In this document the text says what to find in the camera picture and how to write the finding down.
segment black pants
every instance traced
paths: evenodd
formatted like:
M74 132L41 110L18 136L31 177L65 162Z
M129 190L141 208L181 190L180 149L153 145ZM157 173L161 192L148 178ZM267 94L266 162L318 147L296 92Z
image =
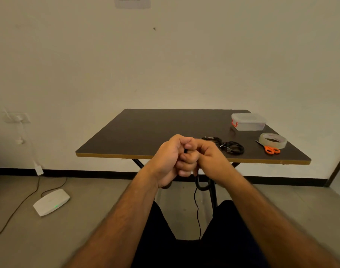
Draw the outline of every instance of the black pants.
M176 240L154 202L132 267L269 267L233 201L223 201L201 240Z

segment table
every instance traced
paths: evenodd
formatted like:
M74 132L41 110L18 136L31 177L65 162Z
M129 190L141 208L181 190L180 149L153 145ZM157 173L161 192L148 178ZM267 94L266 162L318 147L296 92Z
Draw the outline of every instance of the table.
M237 131L231 125L233 113L250 113L248 110L209 109L125 109L103 129L97 132L77 151L79 157L105 157L132 159L137 166L139 159L151 159L162 143L175 134L201 138L216 136L223 141L240 143L245 151L241 155L223 152L234 167L241 162L259 164L308 165L311 159L290 142L280 154L268 155L255 142L262 133L276 133L268 125L262 131ZM217 206L216 188L208 179L212 207Z

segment plastic container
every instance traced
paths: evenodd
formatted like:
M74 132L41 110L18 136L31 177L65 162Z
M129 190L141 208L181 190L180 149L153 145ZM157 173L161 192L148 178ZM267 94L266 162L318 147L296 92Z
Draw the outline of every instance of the plastic container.
M266 123L258 114L232 114L232 125L239 131L261 131Z

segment person's left arm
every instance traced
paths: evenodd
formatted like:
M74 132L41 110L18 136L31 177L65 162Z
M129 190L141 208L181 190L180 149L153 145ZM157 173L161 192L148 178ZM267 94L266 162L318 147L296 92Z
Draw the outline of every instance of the person's left arm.
M186 162L179 161L185 148L189 153ZM186 177L196 171L196 148L193 138L181 135L163 143L64 267L130 267L158 188L166 186L177 174Z

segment tape roll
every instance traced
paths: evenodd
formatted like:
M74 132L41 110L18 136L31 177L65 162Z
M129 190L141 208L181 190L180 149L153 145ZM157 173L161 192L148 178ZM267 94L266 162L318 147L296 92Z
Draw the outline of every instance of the tape roll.
M270 133L264 133L259 136L259 142L262 145L270 146L272 148L277 149L283 149L286 146L286 143L288 143L288 140L286 140L285 137L282 137L278 134L270 134Z

